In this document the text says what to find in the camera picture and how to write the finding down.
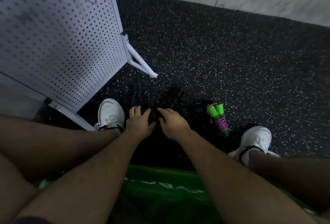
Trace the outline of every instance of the person's right arm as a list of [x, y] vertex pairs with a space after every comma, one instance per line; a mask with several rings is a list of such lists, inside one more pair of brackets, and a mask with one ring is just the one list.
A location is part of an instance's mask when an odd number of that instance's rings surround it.
[[187, 153], [225, 223], [316, 223], [278, 188], [192, 131], [179, 113], [158, 110], [164, 134]]

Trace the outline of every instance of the dark sleeve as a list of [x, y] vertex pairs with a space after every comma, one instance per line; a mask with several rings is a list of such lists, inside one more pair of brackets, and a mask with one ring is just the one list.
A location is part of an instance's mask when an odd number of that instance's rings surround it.
[[20, 217], [13, 220], [10, 224], [52, 224], [48, 220], [39, 217]]

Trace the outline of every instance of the pegboard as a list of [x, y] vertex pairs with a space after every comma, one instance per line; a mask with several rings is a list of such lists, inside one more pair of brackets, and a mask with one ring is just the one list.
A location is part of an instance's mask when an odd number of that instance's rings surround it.
[[0, 0], [0, 26], [0, 72], [74, 112], [127, 62], [111, 0]]

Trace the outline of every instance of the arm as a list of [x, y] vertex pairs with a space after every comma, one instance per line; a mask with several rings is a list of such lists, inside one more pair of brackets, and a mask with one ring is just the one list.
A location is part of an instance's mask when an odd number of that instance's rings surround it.
[[52, 223], [106, 223], [136, 147], [155, 127], [155, 123], [148, 125], [150, 111], [141, 116], [141, 107], [133, 107], [123, 134], [54, 182], [19, 217], [36, 216]]
[[315, 223], [278, 188], [190, 130], [177, 112], [158, 110], [164, 134], [183, 147], [225, 223]]

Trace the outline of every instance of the white sneaker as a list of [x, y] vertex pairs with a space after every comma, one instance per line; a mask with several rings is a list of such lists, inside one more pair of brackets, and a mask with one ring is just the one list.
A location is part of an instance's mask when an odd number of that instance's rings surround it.
[[124, 131], [125, 114], [120, 104], [114, 99], [105, 99], [101, 102], [98, 112], [98, 130], [118, 129]]
[[272, 134], [269, 129], [262, 126], [252, 127], [243, 134], [240, 147], [228, 155], [247, 167], [249, 166], [249, 152], [252, 149], [259, 149], [266, 154], [279, 157], [278, 154], [268, 151], [271, 140]]

